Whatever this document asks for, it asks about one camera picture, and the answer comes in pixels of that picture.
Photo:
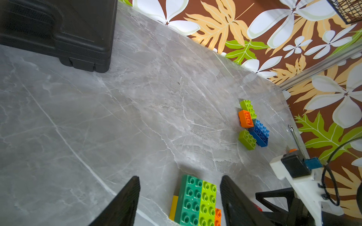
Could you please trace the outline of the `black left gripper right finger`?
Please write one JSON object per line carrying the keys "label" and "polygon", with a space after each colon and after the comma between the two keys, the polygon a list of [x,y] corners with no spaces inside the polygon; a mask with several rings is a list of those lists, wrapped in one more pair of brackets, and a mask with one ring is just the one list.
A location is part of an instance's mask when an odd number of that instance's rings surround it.
{"label": "black left gripper right finger", "polygon": [[227,175],[222,177],[220,192],[227,226],[269,225],[269,219]]}

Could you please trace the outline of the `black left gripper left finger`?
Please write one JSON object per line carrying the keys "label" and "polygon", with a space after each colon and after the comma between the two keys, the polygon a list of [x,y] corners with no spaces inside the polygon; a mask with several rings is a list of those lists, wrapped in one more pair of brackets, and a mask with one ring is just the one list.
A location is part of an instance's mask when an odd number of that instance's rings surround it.
{"label": "black left gripper left finger", "polygon": [[140,195],[140,179],[133,176],[90,226],[132,226]]}

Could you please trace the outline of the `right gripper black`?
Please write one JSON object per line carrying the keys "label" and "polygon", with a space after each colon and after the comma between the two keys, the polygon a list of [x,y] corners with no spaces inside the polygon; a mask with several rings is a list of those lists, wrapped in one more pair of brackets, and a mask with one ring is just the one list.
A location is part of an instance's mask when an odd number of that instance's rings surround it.
{"label": "right gripper black", "polygon": [[274,226],[296,226],[300,200],[308,212],[312,215],[317,226],[322,225],[322,211],[342,216],[344,212],[340,206],[335,206],[330,200],[323,199],[325,191],[320,187],[322,169],[313,169],[311,174],[299,178],[292,178],[287,168],[281,161],[282,156],[271,160],[270,166],[276,177],[286,179],[292,188],[284,188],[274,191],[265,191],[255,194],[255,198],[270,212],[263,214]]}

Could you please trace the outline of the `lime green long lego brick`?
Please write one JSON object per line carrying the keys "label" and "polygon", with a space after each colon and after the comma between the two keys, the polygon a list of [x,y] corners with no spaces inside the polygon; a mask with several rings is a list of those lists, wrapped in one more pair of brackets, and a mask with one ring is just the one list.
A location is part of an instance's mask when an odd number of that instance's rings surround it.
{"label": "lime green long lego brick", "polygon": [[216,185],[203,181],[199,212],[199,226],[215,225],[216,192]]}

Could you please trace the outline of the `dark green lego brick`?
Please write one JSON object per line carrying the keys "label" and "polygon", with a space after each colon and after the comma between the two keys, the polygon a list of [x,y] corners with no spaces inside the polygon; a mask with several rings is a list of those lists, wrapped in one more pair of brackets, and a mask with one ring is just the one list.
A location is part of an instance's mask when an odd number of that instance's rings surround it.
{"label": "dark green lego brick", "polygon": [[203,181],[183,175],[174,221],[181,226],[198,226]]}

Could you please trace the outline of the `yellow lego brick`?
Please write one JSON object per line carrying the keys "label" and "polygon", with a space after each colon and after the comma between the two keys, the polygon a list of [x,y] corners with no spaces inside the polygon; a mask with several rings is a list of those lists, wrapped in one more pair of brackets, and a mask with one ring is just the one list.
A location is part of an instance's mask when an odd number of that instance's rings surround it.
{"label": "yellow lego brick", "polygon": [[176,209],[177,209],[177,202],[178,202],[178,196],[174,195],[173,199],[172,199],[170,214],[169,214],[169,219],[171,221],[174,221],[174,219],[175,219],[175,214],[176,214]]}

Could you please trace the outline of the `dark blue upturned lego brick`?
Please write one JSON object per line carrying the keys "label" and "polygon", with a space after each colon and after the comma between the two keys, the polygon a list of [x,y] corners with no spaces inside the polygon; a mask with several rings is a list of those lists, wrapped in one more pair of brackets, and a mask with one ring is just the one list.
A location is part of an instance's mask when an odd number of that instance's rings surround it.
{"label": "dark blue upturned lego brick", "polygon": [[268,146],[269,130],[258,119],[253,120],[253,124],[254,126],[248,129],[249,133],[260,147]]}

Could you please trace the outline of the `lime green lego brick front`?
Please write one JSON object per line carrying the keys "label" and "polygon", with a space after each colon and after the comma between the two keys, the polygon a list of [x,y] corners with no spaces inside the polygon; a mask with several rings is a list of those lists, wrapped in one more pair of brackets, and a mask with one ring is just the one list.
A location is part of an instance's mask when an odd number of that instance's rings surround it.
{"label": "lime green lego brick front", "polygon": [[255,150],[256,139],[247,130],[239,133],[238,141],[244,145],[247,150]]}

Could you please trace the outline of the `orange upturned lego brick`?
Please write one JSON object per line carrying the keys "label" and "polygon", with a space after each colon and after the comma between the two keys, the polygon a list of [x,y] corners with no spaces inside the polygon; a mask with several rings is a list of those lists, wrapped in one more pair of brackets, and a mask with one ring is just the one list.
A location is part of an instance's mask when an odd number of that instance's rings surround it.
{"label": "orange upturned lego brick", "polygon": [[252,128],[254,127],[253,120],[249,111],[242,110],[239,112],[239,121],[240,125],[243,128]]}

